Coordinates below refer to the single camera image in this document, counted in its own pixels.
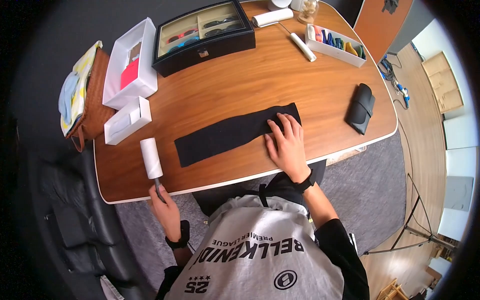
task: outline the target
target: black sleeve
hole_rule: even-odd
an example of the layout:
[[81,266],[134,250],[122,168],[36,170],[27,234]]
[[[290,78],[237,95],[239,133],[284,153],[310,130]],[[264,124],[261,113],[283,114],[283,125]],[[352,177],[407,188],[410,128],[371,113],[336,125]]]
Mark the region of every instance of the black sleeve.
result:
[[367,274],[355,247],[339,219],[333,219],[315,231],[320,249],[342,270],[343,299],[370,299]]
[[158,294],[156,295],[155,300],[163,300],[163,298],[165,298],[165,295],[170,291],[170,288],[172,287],[175,280],[177,280],[182,270],[183,267],[179,267],[176,265],[168,267],[164,270],[165,278],[163,279],[163,282],[158,289]]

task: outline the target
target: small white box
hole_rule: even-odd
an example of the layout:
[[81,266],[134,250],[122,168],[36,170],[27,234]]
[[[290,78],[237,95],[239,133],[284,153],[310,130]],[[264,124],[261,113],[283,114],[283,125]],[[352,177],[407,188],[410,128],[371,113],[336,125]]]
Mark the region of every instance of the small white box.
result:
[[[366,62],[366,60],[364,60],[364,59],[362,59],[362,58],[360,58],[356,55],[353,55],[351,53],[348,53],[348,52],[346,52],[342,49],[335,48],[335,47],[333,47],[329,44],[324,44],[324,43],[317,42],[315,40],[315,37],[313,37],[313,39],[311,39],[311,36],[308,35],[309,26],[313,27],[313,25],[312,24],[307,24],[307,27],[305,27],[305,43],[307,44],[307,47],[310,50],[315,51],[315,52],[320,52],[320,53],[326,54],[328,56],[335,57],[336,59],[343,60],[343,61],[348,62],[349,64],[352,64],[356,67],[361,67]],[[353,40],[349,37],[346,37],[344,35],[341,35],[340,33],[332,31],[328,28],[323,28],[323,27],[320,27],[320,28],[328,30],[328,32],[332,34],[332,38],[334,40],[335,40],[335,38],[339,37],[345,43],[347,43],[347,42],[352,43],[352,47],[354,49],[361,46],[361,44],[359,42],[357,42],[357,41],[355,41],[355,40]]]
[[105,123],[105,143],[116,145],[151,121],[150,102],[137,97]]
[[[152,20],[146,18],[115,41],[105,76],[103,105],[120,110],[136,97],[146,98],[157,91],[157,75],[152,68],[155,30]],[[120,90],[120,76],[129,64],[130,50],[139,42],[142,44],[138,58],[138,76]]]

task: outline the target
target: red sunglasses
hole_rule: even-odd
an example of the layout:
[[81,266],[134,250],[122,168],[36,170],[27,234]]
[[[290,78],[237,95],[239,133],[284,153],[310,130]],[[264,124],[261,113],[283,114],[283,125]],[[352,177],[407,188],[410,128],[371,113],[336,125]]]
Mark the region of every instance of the red sunglasses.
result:
[[173,41],[176,41],[176,40],[178,40],[179,38],[182,38],[182,37],[184,37],[184,36],[191,35],[192,33],[197,32],[197,31],[198,31],[198,28],[194,28],[194,29],[187,30],[187,31],[185,31],[184,33],[179,34],[179,35],[177,35],[177,36],[172,36],[171,38],[168,39],[167,44],[168,44],[168,43],[171,43],[171,42],[173,42]]

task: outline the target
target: gray carpet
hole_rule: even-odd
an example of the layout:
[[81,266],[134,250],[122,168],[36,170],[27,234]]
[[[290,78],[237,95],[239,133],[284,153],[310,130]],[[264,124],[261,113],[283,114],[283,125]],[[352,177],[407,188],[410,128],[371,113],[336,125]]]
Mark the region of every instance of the gray carpet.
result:
[[[273,175],[240,183],[257,190]],[[399,133],[369,145],[367,151],[328,166],[321,188],[349,233],[355,234],[358,253],[375,248],[397,231],[405,218],[405,165]],[[192,194],[173,196],[182,219],[190,221],[190,243],[197,248],[206,233],[207,219]],[[149,283],[158,288],[163,269],[175,265],[165,235],[146,202],[116,204],[130,247]]]

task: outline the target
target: white cylinder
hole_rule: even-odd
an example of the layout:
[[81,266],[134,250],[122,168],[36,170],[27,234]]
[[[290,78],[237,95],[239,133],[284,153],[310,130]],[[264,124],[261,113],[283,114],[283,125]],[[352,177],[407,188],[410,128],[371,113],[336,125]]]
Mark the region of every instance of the white cylinder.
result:
[[297,44],[297,46],[302,50],[302,52],[305,53],[310,62],[317,59],[315,54],[307,47],[307,45],[305,45],[305,43],[299,38],[298,35],[292,33],[290,35],[290,38],[295,42],[295,44]]
[[269,0],[267,8],[270,11],[278,11],[287,8],[292,0]]
[[148,179],[161,177],[163,171],[162,166],[160,165],[160,158],[158,158],[155,138],[152,137],[146,140],[141,140],[140,148],[142,149],[142,156],[144,157],[145,170],[147,171]]
[[292,0],[292,3],[290,3],[290,8],[299,12],[302,2],[303,0]]
[[290,8],[285,8],[279,11],[266,12],[253,16],[252,22],[255,26],[262,27],[291,18],[293,18],[293,11]]

